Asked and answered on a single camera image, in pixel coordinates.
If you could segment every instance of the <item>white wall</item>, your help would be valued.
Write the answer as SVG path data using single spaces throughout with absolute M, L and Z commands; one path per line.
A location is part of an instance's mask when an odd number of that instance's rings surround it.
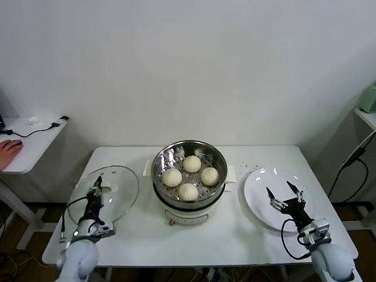
M 185 138 L 298 144 L 327 187 L 365 134 L 349 113 L 376 78 L 375 10 L 372 0 L 1 1 L 2 111 L 72 119 L 31 171 L 46 196 L 18 193 L 66 200 L 61 187 L 96 146 Z M 54 184 L 42 177 L 51 160 Z

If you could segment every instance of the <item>steamed bun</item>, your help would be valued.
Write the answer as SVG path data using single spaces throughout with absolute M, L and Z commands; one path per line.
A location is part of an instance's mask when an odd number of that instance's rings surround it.
M 178 191 L 179 198 L 183 201 L 195 201 L 199 198 L 199 191 L 195 185 L 186 183 L 181 185 Z
M 198 172 L 201 168 L 201 160 L 196 156 L 189 156 L 184 159 L 183 167 L 187 172 Z
M 177 169 L 167 169 L 162 179 L 166 186 L 175 187 L 182 182 L 182 174 Z
M 207 167 L 201 172 L 201 181 L 206 186 L 214 186 L 219 181 L 218 171 L 213 167 Z

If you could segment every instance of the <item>desk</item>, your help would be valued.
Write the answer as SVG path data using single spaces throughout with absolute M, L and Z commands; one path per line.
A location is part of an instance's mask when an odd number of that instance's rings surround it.
M 237 183 L 224 193 L 213 217 L 199 226 L 170 226 L 152 188 L 152 180 L 143 177 L 146 161 L 153 159 L 159 147 L 100 147 L 86 166 L 82 177 L 110 165 L 131 168 L 139 178 L 140 193 L 128 214 L 118 220 L 116 235 L 97 243 L 100 267 L 193 267 L 249 266 L 309 263 L 310 258 L 295 261 L 284 251 L 280 232 L 260 222 L 243 196 L 243 184 L 255 165 L 283 167 L 293 172 L 310 189 L 318 205 L 317 217 L 330 223 L 333 243 L 356 259 L 358 251 L 320 186 L 307 161 L 296 146 L 221 146 L 229 165 L 235 166 Z M 76 226 L 68 215 L 66 237 Z M 61 219 L 44 251 L 42 260 L 56 264 L 65 244 L 59 244 Z M 286 235 L 286 245 L 296 256 L 306 252 L 297 244 L 296 235 Z
M 355 108 L 354 112 L 372 129 L 376 130 L 376 113 L 366 113 Z
M 7 129 L 12 129 L 14 132 L 21 135 L 26 135 L 35 130 L 48 128 L 51 123 L 56 121 L 57 119 L 58 118 L 53 120 L 44 120 L 38 125 L 28 125 L 28 119 L 24 117 L 3 118 Z M 1 173 L 24 174 L 29 172 L 35 166 L 37 161 L 41 158 L 46 149 L 61 132 L 65 125 L 66 122 L 61 124 L 59 127 L 50 129 L 49 131 L 34 133 L 27 138 L 22 138 L 17 135 L 0 135 L 0 142 L 8 139 L 21 139 L 23 143 L 23 149 L 16 156 L 16 158 L 14 158 L 13 162 Z M 0 182 L 0 199 L 13 210 L 11 215 L 6 219 L 6 226 L 9 226 L 10 222 L 13 220 L 16 214 L 21 216 L 25 221 L 29 223 L 29 227 L 27 228 L 19 244 L 17 245 L 17 249 L 26 249 L 29 240 L 31 239 L 34 232 L 53 232 L 54 228 L 56 227 L 55 223 L 44 223 L 41 220 L 45 209 L 39 209 L 36 213 L 33 213 L 11 191 L 11 189 L 9 189 L 2 182 Z M 3 229 L 4 226 L 1 227 L 0 234 L 3 232 Z

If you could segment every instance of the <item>green device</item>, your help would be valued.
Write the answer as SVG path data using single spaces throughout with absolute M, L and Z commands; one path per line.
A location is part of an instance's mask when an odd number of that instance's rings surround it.
M 359 108 L 366 113 L 376 113 L 376 82 L 363 92 Z

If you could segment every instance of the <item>glass lid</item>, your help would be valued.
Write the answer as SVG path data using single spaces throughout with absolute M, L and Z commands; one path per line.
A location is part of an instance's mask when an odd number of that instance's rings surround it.
M 103 193 L 103 207 L 99 217 L 109 224 L 120 219 L 133 206 L 139 194 L 139 180 L 135 173 L 127 167 L 103 167 L 79 181 L 69 202 L 85 197 L 99 176 L 102 177 Z M 83 216 L 86 204 L 86 200 L 81 200 L 68 207 L 69 216 L 76 224 Z

